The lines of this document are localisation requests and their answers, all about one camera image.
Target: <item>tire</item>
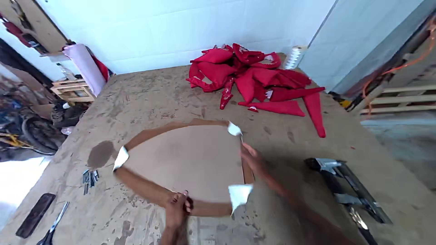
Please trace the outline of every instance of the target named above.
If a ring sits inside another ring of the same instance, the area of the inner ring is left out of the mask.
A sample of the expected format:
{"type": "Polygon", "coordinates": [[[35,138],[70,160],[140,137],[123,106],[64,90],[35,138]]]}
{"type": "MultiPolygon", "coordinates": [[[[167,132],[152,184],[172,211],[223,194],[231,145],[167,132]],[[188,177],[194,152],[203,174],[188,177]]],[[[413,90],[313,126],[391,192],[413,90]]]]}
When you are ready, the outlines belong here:
{"type": "Polygon", "coordinates": [[[24,120],[21,125],[24,137],[34,146],[33,151],[43,155],[54,155],[58,150],[58,146],[44,130],[35,127],[35,123],[50,127],[49,131],[52,131],[53,135],[57,131],[50,120],[35,116],[24,120]]]}
{"type": "Polygon", "coordinates": [[[56,152],[44,152],[44,151],[40,151],[37,148],[32,148],[32,151],[44,155],[44,156],[53,156],[56,152]]]}

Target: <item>wooden pallet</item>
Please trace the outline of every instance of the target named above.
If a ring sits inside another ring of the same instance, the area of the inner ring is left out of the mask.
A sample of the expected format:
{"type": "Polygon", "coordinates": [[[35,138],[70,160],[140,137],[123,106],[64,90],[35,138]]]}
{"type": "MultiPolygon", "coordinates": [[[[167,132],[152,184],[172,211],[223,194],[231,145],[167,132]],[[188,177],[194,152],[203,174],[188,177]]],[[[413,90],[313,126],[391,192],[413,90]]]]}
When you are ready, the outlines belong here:
{"type": "MultiPolygon", "coordinates": [[[[436,85],[385,88],[371,105],[371,113],[435,110],[436,85]]],[[[360,111],[360,114],[365,113],[369,113],[368,108],[360,111]]]]}
{"type": "Polygon", "coordinates": [[[57,81],[53,85],[50,88],[53,93],[68,102],[92,102],[95,100],[95,95],[83,79],[57,81]]]}

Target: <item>red fabric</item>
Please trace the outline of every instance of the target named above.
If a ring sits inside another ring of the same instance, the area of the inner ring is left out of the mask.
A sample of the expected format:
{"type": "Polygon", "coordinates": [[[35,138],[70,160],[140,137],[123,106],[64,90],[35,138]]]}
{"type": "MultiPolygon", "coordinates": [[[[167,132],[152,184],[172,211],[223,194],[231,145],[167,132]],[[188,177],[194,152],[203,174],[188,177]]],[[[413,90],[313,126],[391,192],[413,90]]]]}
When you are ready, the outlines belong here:
{"type": "Polygon", "coordinates": [[[271,98],[269,98],[269,101],[280,102],[285,100],[301,98],[309,94],[321,92],[324,89],[325,89],[324,87],[310,88],[310,89],[304,89],[304,88],[286,89],[286,88],[274,87],[272,88],[272,95],[271,98]]]}
{"type": "Polygon", "coordinates": [[[250,103],[254,98],[254,79],[252,78],[252,73],[247,71],[242,76],[236,78],[235,83],[245,103],[250,103]]]}
{"type": "Polygon", "coordinates": [[[262,103],[249,103],[245,105],[244,103],[239,102],[239,105],[243,106],[254,106],[257,109],[275,112],[280,114],[289,114],[295,116],[305,116],[304,112],[298,106],[297,101],[289,100],[284,102],[262,102],[262,103]]]}
{"type": "Polygon", "coordinates": [[[261,62],[257,62],[252,64],[252,67],[259,67],[259,68],[266,68],[266,69],[273,69],[273,68],[277,68],[280,66],[281,61],[280,61],[280,57],[278,56],[278,54],[276,54],[275,52],[272,52],[271,54],[266,54],[264,59],[264,61],[269,61],[268,64],[263,64],[261,62]]]}
{"type": "Polygon", "coordinates": [[[306,75],[304,75],[303,73],[293,70],[282,70],[282,69],[277,69],[277,70],[279,70],[280,74],[284,75],[289,80],[301,85],[302,88],[304,88],[306,85],[309,85],[312,82],[312,80],[306,75]]]}
{"type": "Polygon", "coordinates": [[[11,33],[12,35],[14,35],[15,37],[17,37],[20,42],[22,42],[26,47],[30,48],[32,47],[29,42],[27,42],[27,40],[22,37],[23,32],[20,30],[20,28],[18,28],[14,23],[7,21],[6,19],[3,19],[3,17],[1,17],[3,22],[3,25],[6,27],[6,30],[11,33]]]}
{"type": "Polygon", "coordinates": [[[249,110],[249,111],[252,111],[252,112],[259,112],[257,109],[256,109],[256,107],[253,107],[253,108],[248,108],[247,110],[249,110]]]}
{"type": "Polygon", "coordinates": [[[106,82],[109,81],[109,69],[101,61],[99,61],[94,55],[91,55],[91,57],[94,60],[97,67],[99,68],[106,82]]]}
{"type": "Polygon", "coordinates": [[[197,59],[194,59],[191,62],[206,61],[210,63],[222,63],[230,59],[232,56],[233,56],[233,51],[220,49],[220,48],[213,48],[207,50],[207,52],[204,55],[198,57],[197,59]]]}
{"type": "Polygon", "coordinates": [[[223,45],[202,51],[204,55],[191,61],[189,78],[191,87],[201,87],[204,92],[222,91],[220,109],[224,109],[232,98],[232,85],[236,83],[244,101],[239,105],[282,114],[305,116],[298,103],[291,99],[303,97],[307,111],[320,137],[325,137],[320,112],[318,92],[324,88],[304,89],[311,83],[305,74],[296,71],[278,69],[279,56],[273,52],[264,54],[260,51],[249,51],[239,44],[223,45]],[[266,100],[266,88],[272,88],[269,102],[266,100]]]}
{"type": "Polygon", "coordinates": [[[265,92],[266,89],[264,89],[262,83],[254,81],[254,98],[260,102],[264,102],[266,100],[265,92]]]}
{"type": "Polygon", "coordinates": [[[253,73],[254,78],[261,82],[263,86],[272,85],[270,82],[273,77],[275,77],[279,72],[274,70],[268,70],[263,68],[251,67],[249,69],[253,73]]]}
{"type": "Polygon", "coordinates": [[[228,75],[236,70],[225,64],[212,64],[209,62],[192,63],[189,69],[189,78],[186,79],[191,83],[191,88],[201,87],[204,92],[213,92],[224,86],[225,79],[228,75]],[[212,83],[208,84],[203,81],[207,77],[212,83]]]}
{"type": "Polygon", "coordinates": [[[279,81],[278,86],[283,86],[288,88],[304,88],[304,86],[301,86],[300,84],[291,81],[289,78],[285,77],[280,73],[277,74],[276,78],[279,81]]]}
{"type": "Polygon", "coordinates": [[[307,112],[312,119],[313,125],[317,130],[320,138],[325,138],[326,131],[323,125],[323,116],[321,115],[321,99],[319,93],[313,93],[303,97],[304,104],[306,105],[307,112]]]}
{"type": "Polygon", "coordinates": [[[235,82],[235,78],[229,76],[227,81],[224,84],[224,89],[222,91],[221,101],[220,101],[220,104],[219,104],[219,108],[221,110],[224,110],[224,108],[227,105],[227,103],[233,97],[232,87],[233,87],[233,83],[234,82],[235,82]]]}
{"type": "Polygon", "coordinates": [[[260,51],[248,51],[239,44],[233,44],[233,51],[235,52],[236,57],[238,57],[242,63],[247,65],[263,61],[265,58],[264,53],[260,51]]]}

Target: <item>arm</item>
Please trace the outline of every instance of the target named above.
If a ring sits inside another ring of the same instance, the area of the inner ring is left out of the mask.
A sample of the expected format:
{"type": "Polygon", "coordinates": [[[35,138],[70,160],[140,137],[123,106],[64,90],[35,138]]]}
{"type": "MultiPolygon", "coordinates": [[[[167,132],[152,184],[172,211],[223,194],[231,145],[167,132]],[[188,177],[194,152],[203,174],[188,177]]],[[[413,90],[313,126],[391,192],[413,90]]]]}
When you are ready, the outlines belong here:
{"type": "Polygon", "coordinates": [[[183,231],[181,227],[186,217],[191,213],[191,204],[187,201],[187,191],[176,193],[168,200],[165,207],[165,229],[160,240],[161,245],[174,245],[180,239],[183,231]]]}
{"type": "Polygon", "coordinates": [[[296,210],[308,244],[354,244],[328,220],[311,210],[293,192],[288,191],[276,181],[266,170],[262,156],[257,150],[244,143],[241,147],[241,157],[256,176],[262,179],[269,188],[285,198],[296,210]]]}

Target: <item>workbench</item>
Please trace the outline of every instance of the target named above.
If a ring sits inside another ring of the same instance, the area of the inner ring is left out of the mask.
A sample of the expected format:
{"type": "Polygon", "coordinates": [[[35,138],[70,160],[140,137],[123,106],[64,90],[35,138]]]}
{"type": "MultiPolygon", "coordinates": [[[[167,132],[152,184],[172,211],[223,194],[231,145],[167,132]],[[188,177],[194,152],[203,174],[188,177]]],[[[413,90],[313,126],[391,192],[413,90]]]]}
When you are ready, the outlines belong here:
{"type": "MultiPolygon", "coordinates": [[[[321,176],[304,165],[304,159],[347,161],[394,223],[378,224],[359,211],[380,245],[434,244],[435,195],[393,160],[330,95],[321,93],[327,132],[322,139],[308,114],[255,113],[237,105],[242,98],[236,87],[231,102],[220,110],[221,93],[190,88],[185,81],[188,69],[181,66],[112,77],[3,229],[0,244],[35,245],[69,201],[54,245],[157,245],[165,210],[118,182],[112,175],[113,164],[120,147],[143,129],[192,118],[230,120],[238,125],[244,141],[263,154],[272,175],[357,244],[364,243],[355,224],[334,201],[321,176]],[[98,169],[100,180],[83,195],[82,173],[89,167],[98,169]],[[15,231],[46,192],[57,197],[34,233],[27,239],[16,237],[15,231]]],[[[303,101],[298,99],[298,103],[306,112],[303,101]]],[[[259,180],[247,205],[231,217],[189,217],[187,224],[190,245],[298,244],[300,236],[293,210],[259,180]]]]}

